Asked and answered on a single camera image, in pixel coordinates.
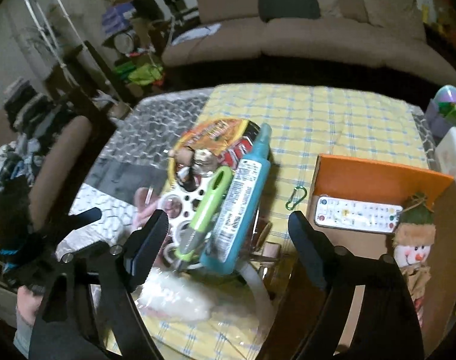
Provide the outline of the person left hand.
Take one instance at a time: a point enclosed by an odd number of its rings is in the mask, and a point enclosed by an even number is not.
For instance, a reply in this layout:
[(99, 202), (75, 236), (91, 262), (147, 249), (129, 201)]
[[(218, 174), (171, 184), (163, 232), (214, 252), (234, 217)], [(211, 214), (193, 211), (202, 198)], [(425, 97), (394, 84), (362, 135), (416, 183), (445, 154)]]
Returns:
[(43, 297), (41, 295), (34, 294), (26, 286), (18, 288), (17, 311), (28, 325), (34, 325), (42, 300)]

